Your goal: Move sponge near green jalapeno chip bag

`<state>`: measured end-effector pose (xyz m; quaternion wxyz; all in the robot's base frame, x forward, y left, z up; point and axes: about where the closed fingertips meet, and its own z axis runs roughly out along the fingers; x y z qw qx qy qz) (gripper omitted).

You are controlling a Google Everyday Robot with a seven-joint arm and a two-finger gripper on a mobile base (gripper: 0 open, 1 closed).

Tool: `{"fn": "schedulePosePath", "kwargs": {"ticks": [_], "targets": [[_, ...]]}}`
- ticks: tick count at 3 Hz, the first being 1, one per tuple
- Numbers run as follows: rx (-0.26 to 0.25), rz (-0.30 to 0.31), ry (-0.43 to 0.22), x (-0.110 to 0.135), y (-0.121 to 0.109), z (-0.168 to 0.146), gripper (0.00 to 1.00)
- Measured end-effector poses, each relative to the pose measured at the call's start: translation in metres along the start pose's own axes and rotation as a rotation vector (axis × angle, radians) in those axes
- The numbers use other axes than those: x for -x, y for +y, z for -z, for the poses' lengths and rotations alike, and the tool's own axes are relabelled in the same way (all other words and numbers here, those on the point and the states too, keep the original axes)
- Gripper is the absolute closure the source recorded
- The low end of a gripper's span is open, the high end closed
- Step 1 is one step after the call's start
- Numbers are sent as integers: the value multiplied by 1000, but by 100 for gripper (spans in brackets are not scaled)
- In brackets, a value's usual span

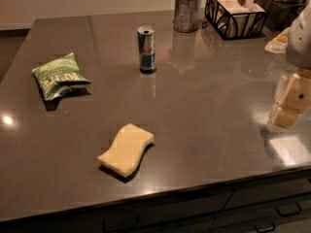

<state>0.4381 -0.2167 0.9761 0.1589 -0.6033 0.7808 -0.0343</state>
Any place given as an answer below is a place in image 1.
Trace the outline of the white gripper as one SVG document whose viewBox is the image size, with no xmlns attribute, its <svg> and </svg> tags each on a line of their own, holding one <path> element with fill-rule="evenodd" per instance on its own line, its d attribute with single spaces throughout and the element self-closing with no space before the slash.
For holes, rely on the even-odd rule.
<svg viewBox="0 0 311 233">
<path fill-rule="evenodd" d="M 303 68 L 291 76 L 282 75 L 269 113 L 272 125 L 290 128 L 311 107 L 311 2 L 293 21 L 286 46 L 286 57 Z"/>
</svg>

